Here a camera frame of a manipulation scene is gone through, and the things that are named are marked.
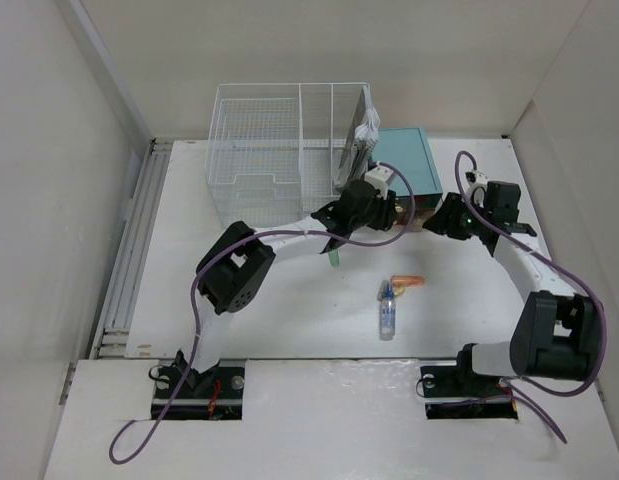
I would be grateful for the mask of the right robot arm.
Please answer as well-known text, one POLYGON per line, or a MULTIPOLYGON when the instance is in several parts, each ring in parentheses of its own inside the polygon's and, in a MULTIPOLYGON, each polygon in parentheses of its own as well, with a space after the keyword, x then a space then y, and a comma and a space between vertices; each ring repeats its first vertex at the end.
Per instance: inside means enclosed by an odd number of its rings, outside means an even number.
POLYGON ((424 229, 455 240, 478 238, 507 272, 524 302, 508 341, 463 347, 454 386, 476 393, 493 377, 587 383, 596 372, 601 327, 594 300, 565 281, 543 254, 533 227, 518 220, 520 187, 468 176, 464 193, 448 194, 424 229))

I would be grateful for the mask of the clear smoked drawer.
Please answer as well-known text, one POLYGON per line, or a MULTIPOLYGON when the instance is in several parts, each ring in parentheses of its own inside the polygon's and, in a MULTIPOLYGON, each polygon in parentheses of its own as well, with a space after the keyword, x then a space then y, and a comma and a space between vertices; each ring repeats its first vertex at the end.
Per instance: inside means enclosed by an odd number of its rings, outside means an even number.
POLYGON ((407 196, 397 197, 394 225, 409 225, 412 231, 421 232, 425 221, 435 214, 441 198, 441 194, 415 195, 412 199, 407 196))

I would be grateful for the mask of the green eraser stick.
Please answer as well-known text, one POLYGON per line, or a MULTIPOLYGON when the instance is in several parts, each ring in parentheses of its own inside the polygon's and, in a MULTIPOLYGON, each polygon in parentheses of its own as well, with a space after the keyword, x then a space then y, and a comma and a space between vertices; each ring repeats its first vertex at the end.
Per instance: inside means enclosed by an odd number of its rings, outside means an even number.
POLYGON ((328 253, 328 258, 330 265, 334 268, 338 268, 340 266, 340 257, 339 252, 337 250, 332 250, 328 253))

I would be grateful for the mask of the clear blue glue bottle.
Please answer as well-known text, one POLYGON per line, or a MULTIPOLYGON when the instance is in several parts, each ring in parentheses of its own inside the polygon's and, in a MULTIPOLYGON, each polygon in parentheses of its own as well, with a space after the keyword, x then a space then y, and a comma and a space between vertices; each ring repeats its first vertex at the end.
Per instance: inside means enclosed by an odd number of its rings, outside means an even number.
POLYGON ((379 337, 390 341, 396 331, 396 306, 392 284, 384 281, 379 293, 379 337))

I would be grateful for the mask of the grey white booklet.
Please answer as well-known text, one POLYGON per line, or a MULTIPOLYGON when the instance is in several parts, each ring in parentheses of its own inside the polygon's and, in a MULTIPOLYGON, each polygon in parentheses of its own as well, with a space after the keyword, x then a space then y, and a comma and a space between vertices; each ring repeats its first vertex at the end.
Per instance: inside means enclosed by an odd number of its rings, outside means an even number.
POLYGON ((380 117, 373 105, 370 88, 361 86, 345 146, 342 149, 337 175, 333 186, 341 193, 353 180, 362 179, 375 146, 380 140, 380 117))

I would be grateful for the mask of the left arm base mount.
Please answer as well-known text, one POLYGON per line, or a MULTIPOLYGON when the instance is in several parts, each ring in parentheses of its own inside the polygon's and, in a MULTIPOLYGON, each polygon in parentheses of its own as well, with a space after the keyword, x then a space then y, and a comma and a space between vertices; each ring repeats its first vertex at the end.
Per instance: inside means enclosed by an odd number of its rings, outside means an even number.
MULTIPOLYGON (((186 361, 179 352, 170 364, 150 368, 148 377, 154 382, 151 419, 157 420, 184 372, 186 361)), ((221 360, 199 373, 190 371, 188 379, 170 404, 165 420, 238 421, 243 414, 246 362, 221 360)))

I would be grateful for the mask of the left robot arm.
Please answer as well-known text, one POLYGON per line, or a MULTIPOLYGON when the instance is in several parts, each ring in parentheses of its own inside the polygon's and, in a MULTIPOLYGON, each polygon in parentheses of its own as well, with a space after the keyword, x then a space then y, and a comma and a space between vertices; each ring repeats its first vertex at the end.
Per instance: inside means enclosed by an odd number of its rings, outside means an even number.
POLYGON ((194 315, 191 353, 178 352, 174 361, 178 385, 200 397, 215 381, 220 342, 204 347, 212 329, 203 310, 213 318, 241 311, 260 290, 276 262, 306 255, 323 255, 343 245, 370 247, 352 234, 362 228, 386 232, 397 218, 396 193, 366 180, 355 180, 341 196, 302 220, 278 229, 252 229, 243 221, 231 224, 196 266, 190 287, 194 315))

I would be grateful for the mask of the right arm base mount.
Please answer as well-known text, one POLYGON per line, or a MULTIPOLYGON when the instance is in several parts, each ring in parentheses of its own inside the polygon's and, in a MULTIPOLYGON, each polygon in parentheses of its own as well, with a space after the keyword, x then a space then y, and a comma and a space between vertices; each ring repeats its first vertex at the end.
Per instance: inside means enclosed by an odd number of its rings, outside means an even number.
POLYGON ((518 419, 511 391, 498 377, 462 370, 456 362, 421 363, 417 393, 428 420, 518 419))

